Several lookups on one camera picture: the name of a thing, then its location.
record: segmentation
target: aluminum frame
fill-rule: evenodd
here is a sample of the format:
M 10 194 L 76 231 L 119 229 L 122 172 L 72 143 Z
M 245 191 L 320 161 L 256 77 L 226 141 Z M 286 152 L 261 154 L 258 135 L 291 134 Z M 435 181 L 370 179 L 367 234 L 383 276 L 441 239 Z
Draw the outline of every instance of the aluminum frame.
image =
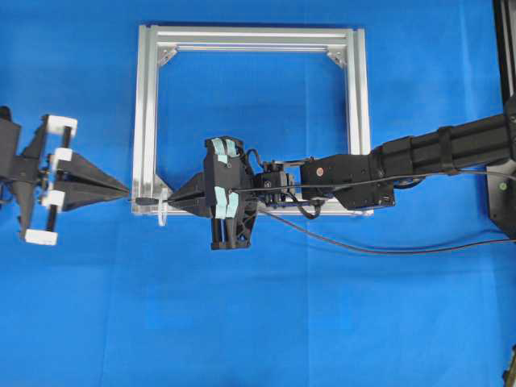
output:
M 188 214 L 172 206 L 138 206 L 135 198 L 168 197 L 172 193 L 156 173 L 157 90 L 160 67 L 179 51 L 312 52 L 326 53 L 343 71 L 346 88 L 347 141 L 353 155 L 371 151 L 368 80 L 363 29 L 272 27 L 170 27 L 139 26 L 133 156 L 133 214 Z M 272 210 L 299 214 L 297 208 Z M 322 215 L 370 215 L 351 211 L 336 199 L 329 200 Z

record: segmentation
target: wire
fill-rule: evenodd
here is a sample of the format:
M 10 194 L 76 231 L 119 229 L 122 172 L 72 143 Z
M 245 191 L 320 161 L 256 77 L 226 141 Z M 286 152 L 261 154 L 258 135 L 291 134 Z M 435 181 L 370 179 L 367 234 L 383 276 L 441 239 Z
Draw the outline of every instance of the wire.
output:
M 381 250 L 381 248 L 359 248 L 359 247 L 353 246 L 351 244 L 338 242 L 336 240 L 327 238 L 326 236 L 315 234 L 314 232 L 308 231 L 307 229 L 300 227 L 297 224 L 288 221 L 287 219 L 284 219 L 275 214 L 271 214 L 270 212 L 268 212 L 266 210 L 259 209 L 259 212 L 261 212 L 262 214 L 266 214 L 267 216 L 270 216 L 271 218 L 274 218 L 277 221 L 282 222 L 282 223 L 286 224 L 287 226 L 290 226 L 293 229 L 302 232 L 303 234 L 308 235 L 310 238 L 322 240 L 323 242 L 330 243 L 330 244 L 333 244 L 340 248 L 345 248 L 347 250 L 351 250 L 353 252 L 361 252 L 364 254 L 373 254 L 373 255 L 377 255 L 377 256 L 421 256 L 421 255 L 425 255 L 425 254 L 436 254 L 436 253 L 440 253 L 440 252 L 457 252 L 459 250 L 464 250 L 466 248 L 474 248 L 476 246 L 483 246 L 486 244 L 516 242 L 516 239 L 491 239 L 491 240 L 482 240 L 479 242 L 462 244 L 460 246 L 450 246 L 448 248 L 432 248 L 432 249 L 427 249 L 427 250 L 424 250 L 424 249 L 423 250 Z
M 504 177 L 506 179 L 510 179 L 513 181 L 516 181 L 516 177 L 509 175 L 507 173 L 499 173 L 499 172 L 491 172 L 491 171 L 475 171 L 475 170 L 465 170 L 460 169 L 458 171 L 458 174 L 468 174 L 468 175 L 489 175 L 489 176 L 496 176 L 496 177 Z M 270 187 L 270 188 L 243 188 L 243 189 L 233 189 L 232 192 L 256 192 L 256 191 L 276 191 L 279 189 L 288 189 L 288 188 L 335 188 L 335 189 L 344 189 L 344 188 L 351 188 L 351 187 L 357 187 L 359 185 L 368 185 L 368 184 L 375 184 L 375 183 L 382 183 L 386 181 L 398 181 L 398 180 L 404 180 L 404 179 L 415 179 L 415 178 L 422 178 L 422 177 L 429 177 L 429 176 L 438 176 L 438 175 L 444 175 L 444 176 L 450 176 L 445 172 L 431 172 L 431 173 L 418 173 L 414 175 L 397 175 L 397 176 L 391 176 L 391 177 L 382 177 L 380 179 L 373 179 L 373 180 L 367 180 L 367 181 L 356 181 L 354 183 L 344 183 L 344 184 L 296 184 L 296 185 L 281 185 L 278 187 Z
M 13 195 L 12 194 L 7 199 L 3 198 L 3 194 L 4 194 L 4 192 L 6 192 L 6 190 L 9 192 L 9 185 L 6 182 L 4 182 L 4 181 L 0 181 L 0 206 L 2 206 L 4 204 L 9 204 L 13 200 Z
M 401 183 L 394 184 L 395 189 L 410 189 L 414 188 L 416 185 L 421 184 L 421 182 L 425 180 L 425 178 L 422 179 L 413 179 L 412 181 L 402 181 Z
M 249 149 L 248 152 L 246 153 L 246 156 L 249 160 L 249 155 L 250 154 L 253 154 L 255 155 L 255 158 L 256 158 L 256 163 L 258 163 L 258 165 L 263 168 L 264 167 L 264 163 L 261 162 L 261 157 L 260 157 L 260 154 L 258 153 L 258 151 L 255 149 L 255 148 L 252 148 L 252 149 Z
M 309 220 L 314 220 L 321 214 L 321 208 L 323 207 L 324 202 L 314 203 L 313 206 L 314 206 L 315 212 L 313 214 L 311 214 L 310 212 L 308 212 L 307 210 L 305 210 L 303 208 L 302 204 L 298 201 L 298 198 L 296 198 L 296 195 L 289 192 L 289 196 L 292 198 L 293 202 L 296 203 L 296 206 L 298 207 L 299 212 L 301 212 L 305 218 L 307 218 Z

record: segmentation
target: blue surface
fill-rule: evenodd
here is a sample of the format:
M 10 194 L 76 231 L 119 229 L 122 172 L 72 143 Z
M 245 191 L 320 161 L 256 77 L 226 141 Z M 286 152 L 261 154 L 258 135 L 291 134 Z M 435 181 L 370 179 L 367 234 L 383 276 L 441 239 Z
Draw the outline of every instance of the blue surface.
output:
M 365 27 L 373 146 L 501 111 L 491 2 L 362 3 L 2 2 L 0 104 L 23 145 L 42 114 L 77 117 L 74 147 L 130 185 L 138 25 L 167 21 Z M 208 55 L 161 74 L 170 184 L 213 134 L 266 158 L 344 148 L 327 58 Z M 250 250 L 210 252 L 206 220 L 160 229 L 116 202 L 60 217 L 60 246 L 40 248 L 15 211 L 0 213 L 2 386 L 495 386 L 516 343 L 514 246 L 360 256 L 260 218 Z M 498 236 L 486 212 L 481 179 L 436 177 L 372 218 L 297 222 L 400 247 Z

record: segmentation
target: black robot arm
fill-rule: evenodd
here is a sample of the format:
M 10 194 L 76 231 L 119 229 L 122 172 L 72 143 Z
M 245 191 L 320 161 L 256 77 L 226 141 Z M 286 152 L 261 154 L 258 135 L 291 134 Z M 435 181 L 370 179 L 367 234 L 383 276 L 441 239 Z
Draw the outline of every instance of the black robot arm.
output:
M 309 160 L 301 167 L 303 185 L 347 184 L 393 178 L 345 189 L 302 190 L 304 199 L 331 194 L 349 210 L 394 205 L 394 188 L 420 179 L 396 179 L 427 173 L 456 174 L 459 169 L 513 159 L 516 155 L 516 100 L 505 113 L 435 132 L 389 141 L 367 156 L 335 155 Z
M 242 141 L 222 136 L 205 142 L 203 172 L 173 193 L 168 204 L 210 218 L 213 249 L 248 248 L 259 206 L 296 206 L 310 219 L 317 217 L 329 198 L 336 198 L 348 210 L 393 206 L 395 189 L 413 187 L 426 176 L 454 175 L 467 167 L 515 160 L 515 140 L 514 98 L 507 102 L 504 114 L 389 141 L 368 155 L 262 163 L 256 150 L 245 152 Z M 262 172 L 253 172 L 251 154 Z M 301 169 L 301 183 L 286 172 L 292 167 Z M 506 186 L 512 187 L 516 178 L 504 176 Z M 296 195 L 297 189 L 302 190 L 301 196 Z M 153 198 L 136 201 L 157 203 Z M 515 204 L 511 199 L 508 205 Z M 305 206 L 314 207 L 315 212 L 306 211 Z M 502 230 L 515 237 L 516 225 Z

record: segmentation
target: black post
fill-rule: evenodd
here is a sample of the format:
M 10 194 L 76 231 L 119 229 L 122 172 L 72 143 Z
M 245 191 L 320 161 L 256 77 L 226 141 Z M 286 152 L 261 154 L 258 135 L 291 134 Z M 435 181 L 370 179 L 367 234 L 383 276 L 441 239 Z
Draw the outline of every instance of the black post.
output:
M 70 143 L 72 141 L 72 128 L 64 127 L 63 137 L 61 138 L 61 147 L 62 148 L 70 148 Z M 63 173 L 61 171 L 57 171 L 56 173 L 56 181 L 61 181 L 63 179 Z M 48 211 L 47 218 L 47 231 L 54 232 L 56 229 L 56 221 L 57 221 L 57 206 L 51 205 L 50 210 Z

